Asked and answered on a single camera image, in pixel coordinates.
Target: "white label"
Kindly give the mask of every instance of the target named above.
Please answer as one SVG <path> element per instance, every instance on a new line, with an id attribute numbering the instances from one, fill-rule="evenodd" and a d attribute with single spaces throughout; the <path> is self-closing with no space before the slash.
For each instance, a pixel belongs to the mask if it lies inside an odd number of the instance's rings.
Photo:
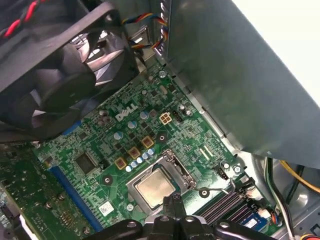
<path id="1" fill-rule="evenodd" d="M 112 207 L 111 203 L 107 201 L 99 207 L 99 210 L 105 217 L 115 209 Z"/>
<path id="2" fill-rule="evenodd" d="M 256 224 L 257 224 L 258 222 L 255 220 L 255 219 L 251 219 L 250 221 L 248 221 L 246 224 L 245 224 L 245 226 L 247 227 L 247 228 L 253 228 Z"/>
<path id="3" fill-rule="evenodd" d="M 133 113 L 136 109 L 138 109 L 138 107 L 133 103 L 131 103 L 130 106 L 127 106 L 126 109 L 123 109 L 119 114 L 115 116 L 118 122 L 121 122 L 124 119 L 124 117 L 129 116 L 129 114 Z"/>

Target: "blue expansion slot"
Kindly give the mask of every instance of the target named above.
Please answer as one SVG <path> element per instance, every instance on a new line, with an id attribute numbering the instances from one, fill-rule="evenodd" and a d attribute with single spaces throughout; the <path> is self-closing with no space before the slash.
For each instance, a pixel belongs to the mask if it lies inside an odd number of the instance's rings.
<path id="1" fill-rule="evenodd" d="M 63 186 L 66 193 L 70 196 L 70 198 L 73 200 L 75 205 L 80 209 L 84 217 L 88 220 L 88 222 L 91 224 L 93 229 L 96 232 L 102 231 L 104 228 L 101 226 L 101 224 L 98 222 L 96 217 L 93 215 L 93 213 L 90 211 L 90 209 L 87 207 L 85 202 L 81 199 L 79 194 L 76 192 L 74 187 L 70 184 L 64 173 L 60 170 L 58 166 L 54 166 L 50 168 L 49 170 L 53 175 L 56 177 L 58 182 Z"/>
<path id="2" fill-rule="evenodd" d="M 81 125 L 81 120 L 75 122 L 71 127 L 69 127 L 67 130 L 65 130 L 62 135 L 66 136 L 70 133 L 72 133 L 77 127 L 79 127 Z"/>
<path id="3" fill-rule="evenodd" d="M 268 221 L 259 216 L 259 214 L 253 213 L 244 219 L 240 224 L 259 232 L 268 224 Z"/>

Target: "cable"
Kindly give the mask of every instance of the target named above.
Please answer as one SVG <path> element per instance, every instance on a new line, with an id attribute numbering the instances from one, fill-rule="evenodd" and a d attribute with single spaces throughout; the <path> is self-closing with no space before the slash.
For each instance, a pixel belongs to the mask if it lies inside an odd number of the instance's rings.
<path id="1" fill-rule="evenodd" d="M 286 169 L 292 176 L 294 176 L 296 179 L 298 179 L 298 181 L 300 183 L 304 184 L 305 186 L 307 186 L 311 190 L 313 190 L 313 191 L 317 192 L 318 194 L 320 194 L 320 188 L 319 187 L 312 185 L 308 181 L 304 180 L 301 176 L 296 174 L 296 172 L 285 161 L 280 160 L 280 163 L 284 167 L 284 169 Z"/>
<path id="2" fill-rule="evenodd" d="M 304 173 L 304 169 L 305 169 L 304 166 L 298 165 L 295 173 L 301 177 L 302 174 Z M 294 197 L 294 194 L 298 188 L 298 185 L 299 185 L 299 180 L 295 178 L 294 182 L 292 184 L 292 187 L 291 187 L 288 195 L 286 196 L 286 199 L 285 199 L 286 204 L 288 204 L 288 205 L 290 204 L 290 202 L 291 202 L 292 198 Z"/>
<path id="3" fill-rule="evenodd" d="M 280 211 L 282 213 L 282 216 L 283 216 L 283 219 L 284 219 L 287 231 L 288 231 L 289 238 L 291 240 L 294 240 L 295 239 L 294 227 L 293 227 L 293 222 L 292 222 L 291 214 L 289 212 L 288 205 L 286 204 L 283 196 L 279 192 L 279 190 L 274 182 L 273 159 L 268 157 L 265 162 L 266 163 L 265 163 L 265 169 L 264 169 L 264 176 L 265 176 L 266 183 L 269 186 L 269 189 L 270 189 L 278 207 L 280 208 Z"/>
<path id="4" fill-rule="evenodd" d="M 151 12 L 144 13 L 139 16 L 135 16 L 135 17 L 131 17 L 131 18 L 126 18 L 122 21 L 122 24 L 126 25 L 126 24 L 138 23 L 144 19 L 153 19 L 153 20 L 156 20 L 159 24 L 161 24 L 162 25 L 161 32 L 163 34 L 163 37 L 161 37 L 160 40 L 158 40 L 156 43 L 148 44 L 148 45 L 138 44 L 130 39 L 131 47 L 133 49 L 148 49 L 148 48 L 154 49 L 168 39 L 169 28 L 168 28 L 167 23 L 161 17 L 159 17 Z"/>
<path id="5" fill-rule="evenodd" d="M 23 11 L 19 19 L 15 20 L 9 27 L 6 27 L 0 31 L 0 38 L 10 37 L 18 28 L 20 28 L 24 23 L 28 22 L 31 17 L 34 15 L 35 11 L 39 7 L 40 3 L 45 2 L 46 0 L 35 0 L 33 1 L 28 8 Z"/>
<path id="6" fill-rule="evenodd" d="M 303 235 L 302 237 L 300 237 L 300 240 L 319 240 L 319 239 L 320 239 L 319 236 L 315 236 L 312 234 L 306 234 L 306 235 Z"/>

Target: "black connector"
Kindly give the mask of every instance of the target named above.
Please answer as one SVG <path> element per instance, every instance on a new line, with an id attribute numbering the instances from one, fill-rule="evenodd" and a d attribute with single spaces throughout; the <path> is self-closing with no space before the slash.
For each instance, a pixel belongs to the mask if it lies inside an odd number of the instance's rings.
<path id="1" fill-rule="evenodd" d="M 218 175 L 220 176 L 220 178 L 224 179 L 224 180 L 228 180 L 229 177 L 227 176 L 227 174 L 223 171 L 223 169 L 219 166 L 214 167 L 214 170 L 218 173 Z"/>
<path id="2" fill-rule="evenodd" d="M 173 116 L 176 118 L 176 120 L 178 121 L 178 123 L 182 123 L 184 120 L 182 119 L 182 117 L 179 115 L 179 113 L 176 110 L 172 111 Z"/>

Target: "dell logo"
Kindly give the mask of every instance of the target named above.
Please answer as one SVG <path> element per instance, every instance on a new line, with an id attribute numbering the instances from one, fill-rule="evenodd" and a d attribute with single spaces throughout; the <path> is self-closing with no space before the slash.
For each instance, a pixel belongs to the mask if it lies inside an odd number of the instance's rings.
<path id="1" fill-rule="evenodd" d="M 126 109 L 122 110 L 122 112 L 117 114 L 115 118 L 118 120 L 118 122 L 121 122 L 124 119 L 124 117 L 127 117 L 129 114 L 133 113 L 136 109 L 138 109 L 138 107 L 131 103 L 130 106 L 127 106 Z"/>

